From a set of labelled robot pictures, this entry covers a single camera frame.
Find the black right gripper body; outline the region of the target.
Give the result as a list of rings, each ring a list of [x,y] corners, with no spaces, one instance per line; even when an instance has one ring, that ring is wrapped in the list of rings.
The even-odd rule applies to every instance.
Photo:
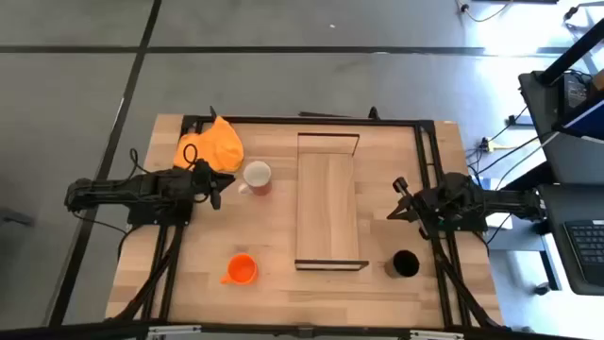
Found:
[[[422,213],[427,211],[438,211],[439,210],[439,194],[444,189],[445,183],[441,182],[434,188],[427,188],[421,191],[411,194],[408,190],[408,183],[404,178],[399,177],[393,182],[394,190],[402,196],[412,196],[411,207],[416,211],[416,220],[420,221],[420,234],[424,239],[441,239],[440,232],[438,230],[429,230],[424,227],[421,216]]]

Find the red mug white inside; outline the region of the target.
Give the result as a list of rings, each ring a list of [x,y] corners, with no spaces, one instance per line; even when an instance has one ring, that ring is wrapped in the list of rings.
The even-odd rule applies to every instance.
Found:
[[[243,170],[243,182],[238,188],[241,195],[266,196],[272,189],[272,170],[264,161],[252,161]]]

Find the black cup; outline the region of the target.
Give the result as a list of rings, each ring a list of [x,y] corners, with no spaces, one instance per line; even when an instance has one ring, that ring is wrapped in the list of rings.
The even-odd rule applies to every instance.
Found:
[[[413,277],[419,268],[418,258],[409,250],[398,250],[384,265],[385,273],[393,279]]]

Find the wooden shelf dark edges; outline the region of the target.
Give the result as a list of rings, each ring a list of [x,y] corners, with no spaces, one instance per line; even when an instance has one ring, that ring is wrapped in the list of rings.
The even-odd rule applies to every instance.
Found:
[[[297,217],[294,267],[298,271],[360,271],[354,177],[355,133],[297,135]]]

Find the orange cloth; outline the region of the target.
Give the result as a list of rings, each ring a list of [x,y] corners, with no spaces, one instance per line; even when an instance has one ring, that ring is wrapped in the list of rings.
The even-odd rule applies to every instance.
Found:
[[[202,133],[187,133],[177,145],[173,165],[186,168],[188,161],[202,159],[216,172],[237,172],[243,163],[243,144],[235,129],[218,116]]]

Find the orange plastic cup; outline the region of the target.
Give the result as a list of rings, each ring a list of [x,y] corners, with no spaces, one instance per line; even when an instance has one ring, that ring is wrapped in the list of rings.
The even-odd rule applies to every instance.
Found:
[[[220,282],[222,284],[251,284],[257,278],[258,272],[258,264],[254,258],[249,254],[239,253],[229,260],[226,273]]]

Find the yellow power strip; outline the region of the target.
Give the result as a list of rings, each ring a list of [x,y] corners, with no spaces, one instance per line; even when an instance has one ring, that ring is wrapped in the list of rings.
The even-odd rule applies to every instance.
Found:
[[[478,145],[478,148],[482,152],[492,153],[492,152],[495,152],[496,150],[504,149],[504,146],[497,144],[496,142],[494,142],[491,139],[483,137]]]

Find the grey desk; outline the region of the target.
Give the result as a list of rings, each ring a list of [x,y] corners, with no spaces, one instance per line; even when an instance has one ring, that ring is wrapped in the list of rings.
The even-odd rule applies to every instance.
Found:
[[[604,220],[604,186],[542,185],[539,193],[545,203],[547,224],[572,291],[578,295],[604,297],[604,287],[590,284],[581,276],[578,262],[562,227],[567,221]]]

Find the grey side table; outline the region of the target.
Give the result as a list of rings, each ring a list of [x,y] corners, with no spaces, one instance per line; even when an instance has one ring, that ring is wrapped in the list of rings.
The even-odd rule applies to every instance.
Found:
[[[535,129],[544,142],[553,135],[552,126],[558,118],[558,91],[541,85],[531,73],[521,74],[518,80]],[[604,144],[560,133],[544,146],[544,152],[557,182],[604,185]]]

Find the black keyboard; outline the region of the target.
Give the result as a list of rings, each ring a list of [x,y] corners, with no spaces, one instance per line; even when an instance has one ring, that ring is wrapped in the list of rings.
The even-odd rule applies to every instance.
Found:
[[[562,224],[583,279],[604,287],[604,220],[575,220]]]

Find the black electronic box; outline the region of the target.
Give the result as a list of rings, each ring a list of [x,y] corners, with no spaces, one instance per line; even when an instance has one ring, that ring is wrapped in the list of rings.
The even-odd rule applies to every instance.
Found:
[[[564,76],[563,99],[567,107],[574,108],[581,104],[587,97],[587,87],[583,76],[579,74],[566,74]]]

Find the black rig crossbar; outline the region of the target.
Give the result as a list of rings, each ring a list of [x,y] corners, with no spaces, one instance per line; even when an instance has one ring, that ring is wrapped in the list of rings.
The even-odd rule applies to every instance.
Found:
[[[330,327],[330,326],[276,326],[240,324],[181,324],[163,323],[159,320],[146,321],[103,321],[99,323],[72,324],[52,327],[24,328],[0,331],[0,340],[124,340],[146,337],[153,326],[201,325],[200,333],[244,333],[269,334],[274,337],[290,335],[300,339],[319,336],[367,336],[393,337],[409,340],[411,330],[428,330],[463,333],[465,340],[586,340],[576,337],[512,331],[508,328],[476,328],[452,326],[445,329],[420,328],[374,328],[374,327]]]

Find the black metal table frame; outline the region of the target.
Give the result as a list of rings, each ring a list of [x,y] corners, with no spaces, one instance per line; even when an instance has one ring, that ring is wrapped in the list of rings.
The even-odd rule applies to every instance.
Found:
[[[454,292],[443,306],[431,246],[414,224],[391,221],[393,181],[413,190],[434,185],[435,171],[463,171],[458,126],[446,121],[235,117],[248,161],[267,162],[273,188],[265,196],[223,193],[223,205],[195,207],[184,231],[168,319],[172,323],[440,329],[459,323]],[[360,271],[294,267],[297,135],[355,133],[355,186]],[[385,263],[409,250],[419,260],[410,278],[390,278]],[[247,285],[222,284],[229,260],[246,253],[258,264]]]

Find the grey desk leg frame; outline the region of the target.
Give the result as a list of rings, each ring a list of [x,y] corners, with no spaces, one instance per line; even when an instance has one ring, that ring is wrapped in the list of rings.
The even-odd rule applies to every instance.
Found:
[[[560,291],[561,280],[553,263],[553,256],[548,248],[545,235],[542,234],[543,230],[543,223],[535,223],[512,229],[487,231],[485,236],[489,248],[493,250],[538,252],[546,274],[545,282],[548,282],[550,286],[549,292]]]

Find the silver bracket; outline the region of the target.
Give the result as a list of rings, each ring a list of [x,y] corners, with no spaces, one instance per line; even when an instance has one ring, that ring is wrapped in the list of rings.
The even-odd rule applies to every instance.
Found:
[[[411,330],[409,340],[465,340],[463,333],[448,331]]]
[[[202,330],[201,325],[153,326],[148,329],[146,340],[165,340],[168,335],[200,333]]]

